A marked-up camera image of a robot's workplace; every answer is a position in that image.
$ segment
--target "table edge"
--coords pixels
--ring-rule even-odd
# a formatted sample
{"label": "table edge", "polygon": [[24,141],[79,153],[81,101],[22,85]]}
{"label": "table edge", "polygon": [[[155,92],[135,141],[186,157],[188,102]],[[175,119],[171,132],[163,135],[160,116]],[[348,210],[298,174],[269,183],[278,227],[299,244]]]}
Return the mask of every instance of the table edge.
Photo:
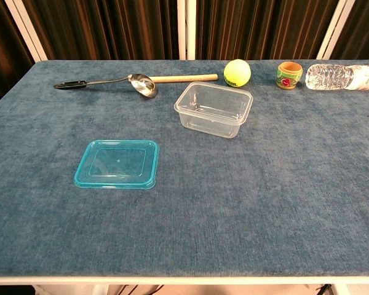
{"label": "table edge", "polygon": [[0,285],[284,285],[324,283],[369,284],[369,277],[0,277]]}

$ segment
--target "white pole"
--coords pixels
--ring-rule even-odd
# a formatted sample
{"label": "white pole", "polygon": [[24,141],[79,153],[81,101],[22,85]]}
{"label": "white pole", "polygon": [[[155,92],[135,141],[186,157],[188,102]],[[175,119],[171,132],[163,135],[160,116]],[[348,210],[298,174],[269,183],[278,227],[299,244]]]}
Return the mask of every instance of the white pole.
{"label": "white pole", "polygon": [[187,59],[196,59],[197,0],[186,0]]}
{"label": "white pole", "polygon": [[107,295],[109,285],[94,285],[92,295]]}
{"label": "white pole", "polygon": [[18,29],[25,40],[27,47],[29,48],[30,54],[35,62],[41,60],[47,60],[47,55],[42,48],[41,42],[37,36],[36,30],[31,23],[30,17],[27,14],[25,5],[22,0],[6,0],[6,4]]}
{"label": "white pole", "polygon": [[179,59],[186,59],[186,0],[177,0],[178,3],[178,41]]}
{"label": "white pole", "polygon": [[346,284],[335,284],[332,285],[333,295],[350,295],[349,288]]}
{"label": "white pole", "polygon": [[354,3],[355,0],[339,0],[316,59],[330,59]]}

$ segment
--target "black handle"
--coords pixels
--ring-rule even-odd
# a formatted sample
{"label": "black handle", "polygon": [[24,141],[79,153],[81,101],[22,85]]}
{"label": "black handle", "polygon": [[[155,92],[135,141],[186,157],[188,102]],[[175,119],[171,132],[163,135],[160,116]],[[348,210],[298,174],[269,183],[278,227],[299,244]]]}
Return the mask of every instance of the black handle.
{"label": "black handle", "polygon": [[54,85],[56,89],[78,89],[85,88],[86,86],[87,86],[86,81],[72,81]]}

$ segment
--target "wooden stick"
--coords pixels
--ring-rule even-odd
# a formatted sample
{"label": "wooden stick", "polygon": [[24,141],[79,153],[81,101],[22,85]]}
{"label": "wooden stick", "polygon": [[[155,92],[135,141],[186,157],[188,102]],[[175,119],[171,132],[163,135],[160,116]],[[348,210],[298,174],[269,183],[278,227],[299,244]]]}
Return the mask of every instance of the wooden stick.
{"label": "wooden stick", "polygon": [[171,83],[171,82],[192,82],[192,81],[215,81],[219,77],[217,74],[208,75],[191,75],[191,76],[161,76],[149,77],[154,83]]}

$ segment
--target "teal plastic lid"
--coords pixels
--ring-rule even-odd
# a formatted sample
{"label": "teal plastic lid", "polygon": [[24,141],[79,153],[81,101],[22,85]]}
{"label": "teal plastic lid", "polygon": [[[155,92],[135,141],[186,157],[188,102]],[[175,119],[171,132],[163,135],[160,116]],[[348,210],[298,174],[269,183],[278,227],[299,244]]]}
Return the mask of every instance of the teal plastic lid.
{"label": "teal plastic lid", "polygon": [[95,140],[74,176],[83,188],[151,189],[156,183],[159,146],[151,140]]}

